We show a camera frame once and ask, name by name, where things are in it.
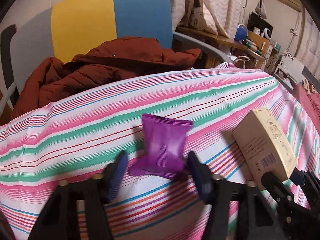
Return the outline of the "white shelf unit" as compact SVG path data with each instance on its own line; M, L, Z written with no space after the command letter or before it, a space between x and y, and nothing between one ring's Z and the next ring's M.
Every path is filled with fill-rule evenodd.
M274 74L285 79L292 78L295 83L305 80L303 75L304 64L297 60L290 52L284 51L280 63L277 64Z

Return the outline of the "purple snack packet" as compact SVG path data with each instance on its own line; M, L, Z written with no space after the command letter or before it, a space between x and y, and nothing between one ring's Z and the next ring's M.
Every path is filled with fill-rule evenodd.
M190 120L142 115L144 154L129 168L132 176L153 175L175 179L184 171L183 152Z

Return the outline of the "dark red jacket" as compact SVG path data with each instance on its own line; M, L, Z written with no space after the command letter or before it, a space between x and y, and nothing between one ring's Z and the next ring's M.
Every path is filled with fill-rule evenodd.
M67 63L48 57L26 80L11 118L116 81L190 70L200 52L197 48L173 51L162 48L155 38L128 36L106 41Z

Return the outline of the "cream cardboard box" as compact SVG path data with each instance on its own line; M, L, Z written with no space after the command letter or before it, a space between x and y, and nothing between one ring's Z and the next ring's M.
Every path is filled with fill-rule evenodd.
M264 190L261 178L272 172L280 181L288 180L297 158L286 134L268 109L253 109L232 132L253 179Z

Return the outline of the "wooden side table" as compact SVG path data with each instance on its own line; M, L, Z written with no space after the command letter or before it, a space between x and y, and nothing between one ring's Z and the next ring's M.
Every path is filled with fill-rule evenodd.
M266 59L256 52L253 52L250 50L247 46L241 44L240 42L234 41L233 39L221 36L221 35L215 35L211 33L207 33L204 31L194 30L187 27L181 27L178 26L176 28L176 31L178 33L182 33L188 36L191 36L193 38L197 39L204 39L205 41L209 41L209 44L213 44L216 48L219 48L219 46L227 46L229 48L236 48L245 51L250 56L252 56L254 59L264 62Z

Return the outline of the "white desk fan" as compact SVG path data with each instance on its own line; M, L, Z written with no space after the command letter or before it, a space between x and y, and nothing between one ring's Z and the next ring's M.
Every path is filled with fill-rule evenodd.
M270 31L270 29L268 28L265 28L262 32L261 32L261 37L267 39L267 40L270 40L271 39L271 36L272 36L272 31Z

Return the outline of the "blue chair in background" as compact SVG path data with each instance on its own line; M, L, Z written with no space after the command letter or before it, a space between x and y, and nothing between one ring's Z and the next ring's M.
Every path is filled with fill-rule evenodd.
M234 40L236 42L242 42L247 37L248 37L248 29L247 29L247 27L244 24L239 24L237 29L236 29Z

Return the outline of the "striped bed sheet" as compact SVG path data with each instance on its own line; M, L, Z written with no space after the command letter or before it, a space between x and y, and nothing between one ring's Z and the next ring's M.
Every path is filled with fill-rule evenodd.
M16 239L28 239L59 181L101 172L121 150L132 165L143 153L143 113L193 121L193 150L211 171L237 183L252 176L229 132L254 108L278 120L298 169L319 178L319 135L306 111L261 70L168 72L103 85L31 111L1 127L1 211ZM115 239L201 239L210 212L191 178L171 182L125 175L106 207Z

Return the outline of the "pink bedding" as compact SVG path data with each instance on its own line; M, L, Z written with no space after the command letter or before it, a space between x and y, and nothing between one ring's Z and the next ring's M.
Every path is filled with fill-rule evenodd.
M308 94L302 85L297 84L293 88L293 96L303 106L319 133L319 93Z

